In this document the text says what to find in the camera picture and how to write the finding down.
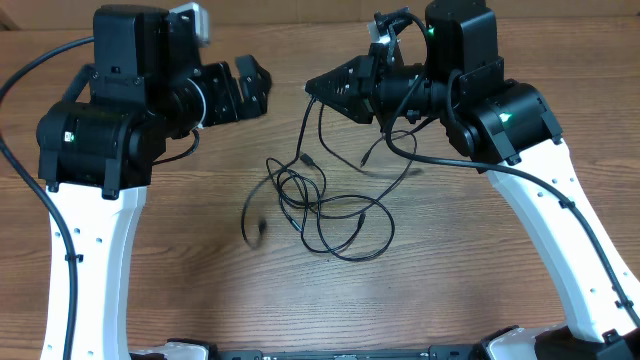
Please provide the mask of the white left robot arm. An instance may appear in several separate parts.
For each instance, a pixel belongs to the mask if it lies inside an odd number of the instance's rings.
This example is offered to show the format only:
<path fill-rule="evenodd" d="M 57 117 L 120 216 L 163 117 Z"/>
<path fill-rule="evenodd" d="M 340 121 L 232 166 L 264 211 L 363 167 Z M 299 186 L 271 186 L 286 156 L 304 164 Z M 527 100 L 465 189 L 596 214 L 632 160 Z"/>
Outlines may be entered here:
<path fill-rule="evenodd" d="M 203 64 L 209 16 L 104 5 L 94 60 L 40 120 L 38 175 L 54 204 L 45 359 L 127 359 L 129 273 L 153 168 L 166 143 L 267 110 L 269 73 L 244 55 Z"/>

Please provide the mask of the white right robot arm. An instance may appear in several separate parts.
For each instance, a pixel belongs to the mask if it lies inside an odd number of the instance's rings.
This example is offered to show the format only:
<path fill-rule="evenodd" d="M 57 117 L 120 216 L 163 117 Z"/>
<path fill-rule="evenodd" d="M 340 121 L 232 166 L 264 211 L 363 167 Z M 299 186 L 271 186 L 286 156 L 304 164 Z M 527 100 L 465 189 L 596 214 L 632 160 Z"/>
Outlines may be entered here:
<path fill-rule="evenodd" d="M 434 1 L 421 18 L 376 14 L 366 55 L 308 81 L 347 118 L 437 118 L 459 153 L 511 206 L 561 300 L 561 324 L 511 326 L 474 344 L 433 345 L 431 359 L 635 359 L 639 282 L 613 245 L 574 170 L 562 128 L 533 86 L 509 79 L 497 21 L 482 1 Z"/>

